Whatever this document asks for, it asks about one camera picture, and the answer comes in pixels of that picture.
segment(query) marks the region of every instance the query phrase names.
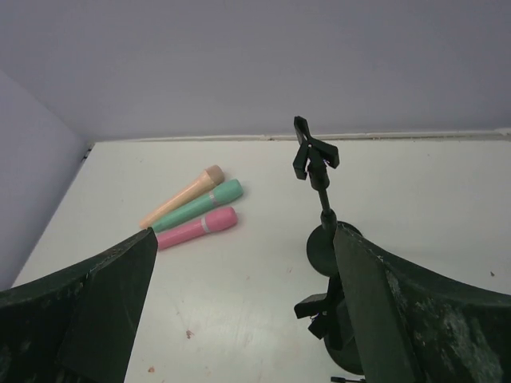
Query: green microphone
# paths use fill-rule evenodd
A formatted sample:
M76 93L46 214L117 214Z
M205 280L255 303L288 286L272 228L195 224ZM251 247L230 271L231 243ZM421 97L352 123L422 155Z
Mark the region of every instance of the green microphone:
M172 229L186 221L202 215L216 207L232 202L243 195L243 188L238 180L230 180L218 185L208 194L204 194L192 202L178 207L153 223L153 230L160 231Z

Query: pink microphone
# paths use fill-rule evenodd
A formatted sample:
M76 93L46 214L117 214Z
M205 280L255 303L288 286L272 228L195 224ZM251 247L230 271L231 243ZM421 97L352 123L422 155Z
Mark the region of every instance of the pink microphone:
M222 207L175 229L164 231L158 239L158 250L166 249L178 243L189 241L204 234L222 231L238 223L238 217L232 207Z

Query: tabletop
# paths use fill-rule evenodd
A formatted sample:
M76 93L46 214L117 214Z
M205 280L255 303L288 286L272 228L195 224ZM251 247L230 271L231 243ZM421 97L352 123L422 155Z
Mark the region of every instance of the tabletop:
M380 247L445 276L511 294L507 141L331 142L331 206ZM320 203L295 178L292 141L96 144L15 285L102 252L212 164L245 194L240 221L156 257L125 381L328 382L350 376L293 306L326 292L307 261Z

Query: microphone head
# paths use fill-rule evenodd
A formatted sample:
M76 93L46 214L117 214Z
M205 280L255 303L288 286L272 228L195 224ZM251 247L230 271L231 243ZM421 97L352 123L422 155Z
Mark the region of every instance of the microphone head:
M222 207L204 217L210 232L222 231L238 223L238 216L232 207Z
M208 173L209 178L211 178L215 185L220 185L224 182L225 176L224 172L222 172L222 169L220 169L220 166L213 165L207 168L205 171Z
M243 188L238 180L229 180L218 185L211 192L218 204L225 205L240 198L243 195Z

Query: orange microphone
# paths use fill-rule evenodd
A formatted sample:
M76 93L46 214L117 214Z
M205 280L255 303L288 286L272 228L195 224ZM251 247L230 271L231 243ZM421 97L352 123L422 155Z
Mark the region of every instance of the orange microphone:
M146 229L150 227L153 223L170 211L176 210L178 207L193 201L195 198L209 192L222 182L224 182L224 172L222 172L222 169L220 169L217 165L210 166L200 173L200 176L198 176L186 188L142 219L140 222L141 228Z

